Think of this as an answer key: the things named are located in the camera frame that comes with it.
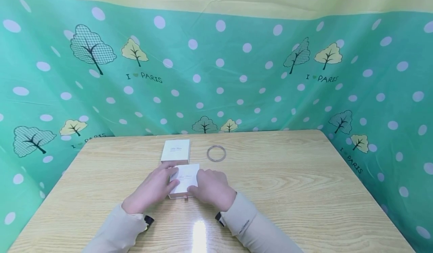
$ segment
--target tree print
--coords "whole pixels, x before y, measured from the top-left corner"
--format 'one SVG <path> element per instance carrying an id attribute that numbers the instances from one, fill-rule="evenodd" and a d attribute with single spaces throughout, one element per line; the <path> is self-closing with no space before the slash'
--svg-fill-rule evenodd
<path id="1" fill-rule="evenodd" d="M 350 110 L 346 110 L 343 113 L 338 113 L 331 117 L 329 123 L 337 127 L 334 133 L 337 133 L 339 130 L 342 133 L 350 134 L 351 131 L 351 120 L 352 120 L 352 112 Z"/>
<path id="2" fill-rule="evenodd" d="M 47 153 L 42 146 L 55 138 L 51 131 L 42 131 L 36 127 L 19 126 L 14 130 L 14 152 L 18 157 L 25 157 L 35 150 Z"/>
<path id="3" fill-rule="evenodd" d="M 221 127 L 220 131 L 223 132 L 231 132 L 234 131 L 238 128 L 238 125 L 236 124 L 236 122 L 234 122 L 234 120 L 232 119 L 228 119 L 228 121 Z"/>
<path id="4" fill-rule="evenodd" d="M 368 140 L 366 135 L 352 135 L 350 137 L 352 143 L 354 144 L 354 147 L 352 150 L 355 150 L 358 148 L 358 150 L 362 151 L 363 153 L 368 152 Z"/>
<path id="5" fill-rule="evenodd" d="M 137 60 L 138 66 L 141 67 L 139 60 L 148 61 L 146 53 L 144 53 L 140 46 L 137 45 L 133 39 L 129 39 L 128 42 L 122 48 L 122 56 L 127 59 Z"/>
<path id="6" fill-rule="evenodd" d="M 322 70 L 325 70 L 327 64 L 340 63 L 343 56 L 340 54 L 340 48 L 337 44 L 331 43 L 327 48 L 316 54 L 314 60 L 319 63 L 325 63 Z"/>
<path id="7" fill-rule="evenodd" d="M 105 44 L 97 33 L 91 32 L 85 25 L 77 25 L 75 28 L 71 49 L 79 60 L 95 64 L 101 75 L 103 73 L 99 65 L 110 63 L 117 57 L 113 53 L 113 48 Z"/>
<path id="8" fill-rule="evenodd" d="M 202 116 L 196 123 L 192 125 L 192 130 L 196 132 L 215 131 L 218 130 L 218 126 L 209 119 L 207 116 Z"/>
<path id="9" fill-rule="evenodd" d="M 83 130 L 87 127 L 85 122 L 81 122 L 79 120 L 66 120 L 63 128 L 60 129 L 60 135 L 69 136 L 76 133 L 78 136 L 81 136 L 79 131 Z"/>
<path id="10" fill-rule="evenodd" d="M 309 44 L 308 37 L 306 37 L 283 63 L 285 67 L 290 68 L 289 74 L 292 74 L 295 65 L 304 64 L 310 60 L 310 50 L 308 50 Z"/>

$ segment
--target wooden table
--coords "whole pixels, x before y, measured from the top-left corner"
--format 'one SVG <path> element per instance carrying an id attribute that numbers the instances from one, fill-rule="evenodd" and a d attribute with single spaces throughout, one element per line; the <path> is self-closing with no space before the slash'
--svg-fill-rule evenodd
<path id="1" fill-rule="evenodd" d="M 80 252 L 108 213 L 159 164 L 166 139 L 191 139 L 191 163 L 224 171 L 230 184 L 304 252 L 413 252 L 318 130 L 94 138 L 10 252 Z M 222 145 L 227 157 L 206 151 Z M 221 151 L 213 150 L 218 158 Z M 197 199 L 165 200 L 130 252 L 247 252 Z"/>

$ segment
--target fabric backdrop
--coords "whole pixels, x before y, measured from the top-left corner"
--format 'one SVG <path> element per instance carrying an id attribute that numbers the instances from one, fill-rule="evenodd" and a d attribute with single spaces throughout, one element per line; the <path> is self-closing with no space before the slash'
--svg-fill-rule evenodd
<path id="1" fill-rule="evenodd" d="M 0 0 L 0 252 L 92 138 L 301 129 L 433 248 L 430 5 L 151 1 Z"/>

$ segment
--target sleeve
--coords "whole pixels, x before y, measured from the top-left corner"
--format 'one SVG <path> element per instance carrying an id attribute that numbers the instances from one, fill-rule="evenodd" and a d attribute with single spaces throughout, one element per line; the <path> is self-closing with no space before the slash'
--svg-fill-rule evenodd
<path id="1" fill-rule="evenodd" d="M 232 235 L 251 253 L 302 253 L 294 241 L 241 193 L 237 193 L 233 205 L 221 212 L 221 216 Z"/>
<path id="2" fill-rule="evenodd" d="M 117 205 L 82 253 L 126 253 L 147 224 L 142 214 L 128 214 Z"/>

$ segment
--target white box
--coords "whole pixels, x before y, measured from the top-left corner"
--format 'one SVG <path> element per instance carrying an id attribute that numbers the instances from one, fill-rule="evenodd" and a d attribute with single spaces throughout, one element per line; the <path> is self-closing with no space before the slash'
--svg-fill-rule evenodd
<path id="1" fill-rule="evenodd" d="M 180 183 L 170 192 L 168 197 L 190 196 L 187 189 L 191 185 L 197 186 L 197 172 L 200 169 L 200 164 L 178 165 L 176 167 L 179 168 L 179 171 L 170 177 L 170 181 L 178 179 Z"/>
<path id="2" fill-rule="evenodd" d="M 161 162 L 175 161 L 178 165 L 189 164 L 190 140 L 166 140 L 162 150 Z"/>

